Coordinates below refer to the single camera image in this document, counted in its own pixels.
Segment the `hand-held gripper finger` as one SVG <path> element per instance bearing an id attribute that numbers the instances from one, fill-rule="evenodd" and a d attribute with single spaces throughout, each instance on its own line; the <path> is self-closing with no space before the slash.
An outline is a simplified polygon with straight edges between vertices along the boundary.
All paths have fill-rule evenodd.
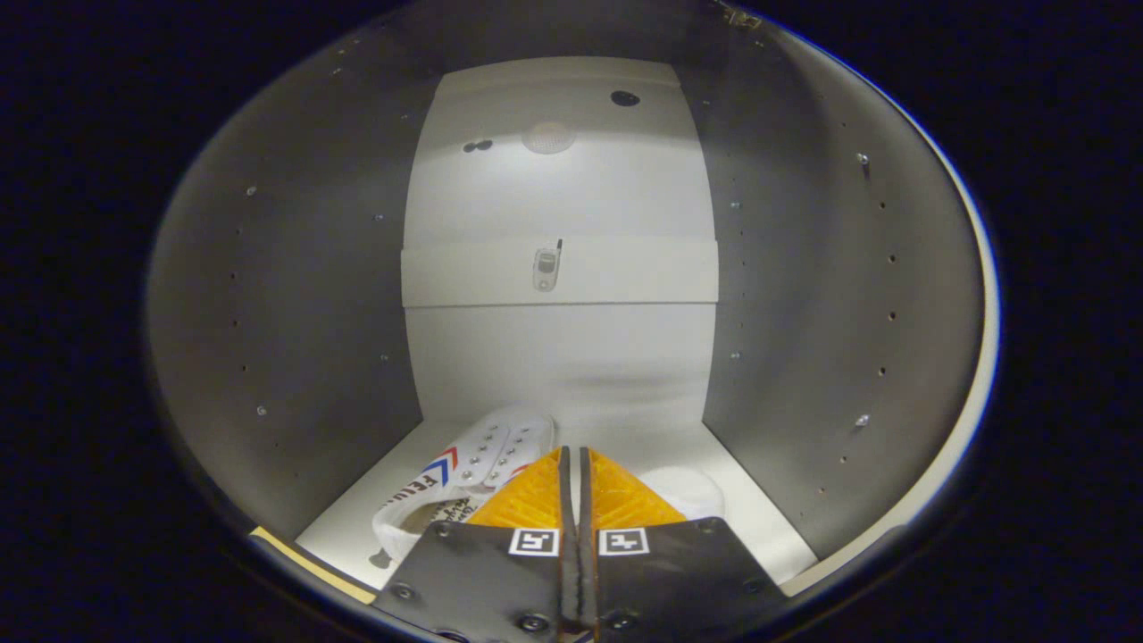
<path id="1" fill-rule="evenodd" d="M 574 619 L 570 485 L 561 447 L 469 521 L 433 522 L 375 606 L 421 638 L 558 642 Z"/>
<path id="2" fill-rule="evenodd" d="M 719 515 L 690 520 L 588 447 L 580 482 L 583 622 L 596 642 L 768 638 L 788 596 Z"/>

